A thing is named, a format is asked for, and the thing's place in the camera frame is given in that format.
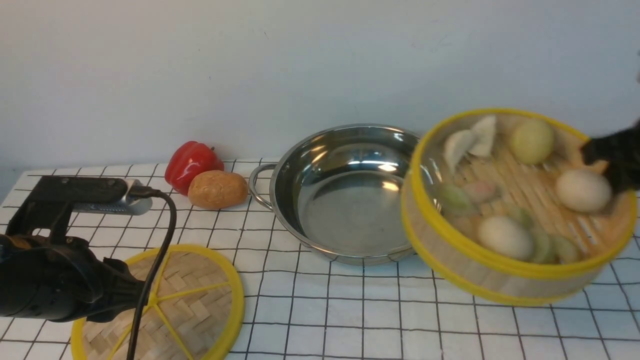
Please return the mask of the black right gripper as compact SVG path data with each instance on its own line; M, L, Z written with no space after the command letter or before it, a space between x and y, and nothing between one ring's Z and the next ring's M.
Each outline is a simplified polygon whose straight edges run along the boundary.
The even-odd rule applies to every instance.
M580 148L586 166L606 162L603 177L613 193L640 189L640 121L606 136L592 137Z

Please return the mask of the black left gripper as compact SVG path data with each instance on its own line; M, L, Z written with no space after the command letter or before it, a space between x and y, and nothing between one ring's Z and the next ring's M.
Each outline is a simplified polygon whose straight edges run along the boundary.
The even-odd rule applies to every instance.
M78 237L1 237L0 314L7 318L106 323L143 306L146 282L123 260L99 260Z

